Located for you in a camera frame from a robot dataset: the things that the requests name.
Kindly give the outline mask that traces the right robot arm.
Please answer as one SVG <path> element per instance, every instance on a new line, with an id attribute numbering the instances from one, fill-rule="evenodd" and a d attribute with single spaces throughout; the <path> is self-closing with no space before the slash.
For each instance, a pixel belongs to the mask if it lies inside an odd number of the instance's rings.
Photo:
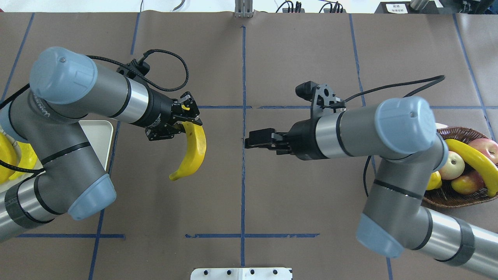
<path id="1" fill-rule="evenodd" d="M 418 250 L 438 262 L 497 279 L 497 234 L 422 206 L 430 175 L 448 158 L 433 111 L 421 97 L 327 113 L 270 134 L 278 154 L 304 161 L 379 156 L 357 240 L 398 258 Z"/>

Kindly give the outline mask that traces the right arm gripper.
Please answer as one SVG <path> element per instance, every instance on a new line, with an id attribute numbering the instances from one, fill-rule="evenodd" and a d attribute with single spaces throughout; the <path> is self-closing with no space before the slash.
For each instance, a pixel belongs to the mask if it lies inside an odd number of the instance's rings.
<path id="1" fill-rule="evenodd" d="M 276 154 L 291 154 L 303 161 L 326 159 L 319 149 L 316 140 L 316 119 L 306 119 L 296 122 L 288 132 L 276 132 L 275 129 L 260 129 L 249 132 L 244 140 L 245 149 L 270 149 L 274 143 L 273 134 L 281 136 L 276 142 Z"/>

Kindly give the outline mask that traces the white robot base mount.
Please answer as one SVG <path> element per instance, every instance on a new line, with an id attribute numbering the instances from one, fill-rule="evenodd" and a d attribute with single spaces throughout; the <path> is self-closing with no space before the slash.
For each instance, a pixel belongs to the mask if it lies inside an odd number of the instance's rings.
<path id="1" fill-rule="evenodd" d="M 293 280 L 293 272 L 285 267 L 199 268 L 191 280 Z"/>

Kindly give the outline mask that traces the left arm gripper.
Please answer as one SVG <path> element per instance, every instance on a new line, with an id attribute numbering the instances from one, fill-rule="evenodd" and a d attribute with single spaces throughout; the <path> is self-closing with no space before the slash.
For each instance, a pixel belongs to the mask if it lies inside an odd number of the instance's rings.
<path id="1" fill-rule="evenodd" d="M 175 135 L 186 132 L 180 122 L 202 126 L 199 115 L 199 108 L 191 92 L 185 92 L 179 100 L 151 93 L 145 118 L 146 136 L 149 141 L 172 139 Z"/>

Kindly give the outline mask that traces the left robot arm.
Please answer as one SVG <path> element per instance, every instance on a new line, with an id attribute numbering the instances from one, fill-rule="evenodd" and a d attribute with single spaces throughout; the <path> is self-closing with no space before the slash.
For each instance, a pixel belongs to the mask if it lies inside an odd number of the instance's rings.
<path id="1" fill-rule="evenodd" d="M 156 52 L 183 64 L 186 77 L 180 86 L 160 87 L 146 78 L 146 58 Z M 80 125 L 90 113 L 144 128 L 150 141 L 185 133 L 187 153 L 169 179 L 194 174 L 207 151 L 197 103 L 190 92 L 178 99 L 163 94 L 180 90 L 188 80 L 185 60 L 163 49 L 148 50 L 128 64 L 62 47 L 44 50 L 28 84 L 1 107 L 2 129 L 32 145 L 42 165 L 1 193 L 1 241 L 63 214 L 86 219 L 116 200 L 110 175 Z"/>

